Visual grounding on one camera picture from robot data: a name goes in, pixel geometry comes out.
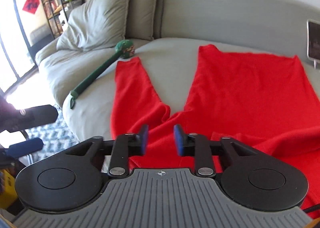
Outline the red sweatshirt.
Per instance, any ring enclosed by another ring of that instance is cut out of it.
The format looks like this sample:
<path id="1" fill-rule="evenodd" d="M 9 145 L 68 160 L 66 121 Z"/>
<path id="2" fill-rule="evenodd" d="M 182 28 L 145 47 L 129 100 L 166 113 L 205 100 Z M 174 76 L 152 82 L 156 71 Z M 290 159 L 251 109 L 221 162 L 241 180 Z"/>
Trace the red sweatshirt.
<path id="1" fill-rule="evenodd" d="M 212 140 L 233 137 L 304 173 L 303 207 L 319 205 L 319 99 L 298 57 L 222 52 L 200 46 L 197 69 L 182 111 L 171 114 L 137 57 L 118 62 L 111 116 L 115 138 L 148 125 L 146 155 L 131 168 L 191 167 L 180 157 L 174 125 Z"/>

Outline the blue white patterned rug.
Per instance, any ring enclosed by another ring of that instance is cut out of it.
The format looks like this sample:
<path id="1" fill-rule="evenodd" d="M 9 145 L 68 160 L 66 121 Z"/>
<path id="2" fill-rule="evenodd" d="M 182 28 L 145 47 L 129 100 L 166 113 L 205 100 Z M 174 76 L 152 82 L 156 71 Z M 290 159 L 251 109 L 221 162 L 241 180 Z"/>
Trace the blue white patterned rug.
<path id="1" fill-rule="evenodd" d="M 68 149 L 80 142 L 67 126 L 63 118 L 62 109 L 57 104 L 54 107 L 58 112 L 57 120 L 54 123 L 24 131 L 24 136 L 27 139 L 40 138 L 43 141 L 43 148 L 40 151 L 31 153 L 23 158 L 28 165 Z"/>

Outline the yellow black box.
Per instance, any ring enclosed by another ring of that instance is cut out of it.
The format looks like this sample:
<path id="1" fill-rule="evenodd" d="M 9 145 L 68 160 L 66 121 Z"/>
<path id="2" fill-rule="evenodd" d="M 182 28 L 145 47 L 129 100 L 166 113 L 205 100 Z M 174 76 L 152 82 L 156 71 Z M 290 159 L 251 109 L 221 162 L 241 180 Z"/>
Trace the yellow black box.
<path id="1" fill-rule="evenodd" d="M 7 209 L 17 199 L 15 178 L 6 170 L 1 169 L 0 208 Z"/>

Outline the green massage hammer stick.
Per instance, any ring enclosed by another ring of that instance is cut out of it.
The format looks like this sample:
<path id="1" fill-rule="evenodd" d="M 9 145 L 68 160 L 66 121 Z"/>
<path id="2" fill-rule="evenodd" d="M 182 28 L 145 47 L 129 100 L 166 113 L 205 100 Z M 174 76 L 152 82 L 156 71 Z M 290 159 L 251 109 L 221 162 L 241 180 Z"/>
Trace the green massage hammer stick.
<path id="1" fill-rule="evenodd" d="M 107 59 L 102 65 L 92 71 L 84 80 L 82 80 L 73 90 L 70 91 L 69 107 L 74 108 L 77 98 L 114 62 L 118 59 L 129 59 L 135 54 L 135 46 L 131 40 L 125 39 L 116 44 L 115 54 Z"/>

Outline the large grey front pillow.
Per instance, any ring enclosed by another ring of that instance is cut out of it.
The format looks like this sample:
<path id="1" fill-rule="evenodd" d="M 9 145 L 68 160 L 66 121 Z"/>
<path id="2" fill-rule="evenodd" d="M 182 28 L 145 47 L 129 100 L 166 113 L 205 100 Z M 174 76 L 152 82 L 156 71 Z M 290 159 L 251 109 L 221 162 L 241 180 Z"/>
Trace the large grey front pillow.
<path id="1" fill-rule="evenodd" d="M 114 47 L 123 40 L 129 0 L 88 0 L 72 10 L 57 50 L 90 51 Z"/>

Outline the grey back pillow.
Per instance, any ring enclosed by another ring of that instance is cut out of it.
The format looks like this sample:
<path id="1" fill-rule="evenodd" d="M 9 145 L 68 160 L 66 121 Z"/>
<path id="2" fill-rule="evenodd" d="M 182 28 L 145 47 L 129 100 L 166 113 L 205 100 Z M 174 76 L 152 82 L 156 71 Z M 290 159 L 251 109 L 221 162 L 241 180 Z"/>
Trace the grey back pillow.
<path id="1" fill-rule="evenodd" d="M 153 40 L 153 20 L 157 0 L 129 0 L 126 38 Z"/>

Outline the smartphone in white case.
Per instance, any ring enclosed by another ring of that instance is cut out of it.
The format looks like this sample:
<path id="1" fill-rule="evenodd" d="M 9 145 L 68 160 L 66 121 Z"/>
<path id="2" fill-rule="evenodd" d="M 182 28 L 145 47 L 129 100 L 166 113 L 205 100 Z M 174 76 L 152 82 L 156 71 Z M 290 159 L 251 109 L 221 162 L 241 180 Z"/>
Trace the smartphone in white case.
<path id="1" fill-rule="evenodd" d="M 310 60 L 320 60 L 320 23 L 308 19 L 307 23 L 307 57 Z"/>

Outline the red diamond wall decoration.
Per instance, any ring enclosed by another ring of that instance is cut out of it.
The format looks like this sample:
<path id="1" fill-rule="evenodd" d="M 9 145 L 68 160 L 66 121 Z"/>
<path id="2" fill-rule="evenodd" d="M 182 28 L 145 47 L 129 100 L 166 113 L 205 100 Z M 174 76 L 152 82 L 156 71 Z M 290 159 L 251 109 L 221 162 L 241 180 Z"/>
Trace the red diamond wall decoration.
<path id="1" fill-rule="evenodd" d="M 22 10 L 34 15 L 39 4 L 40 0 L 26 0 Z"/>

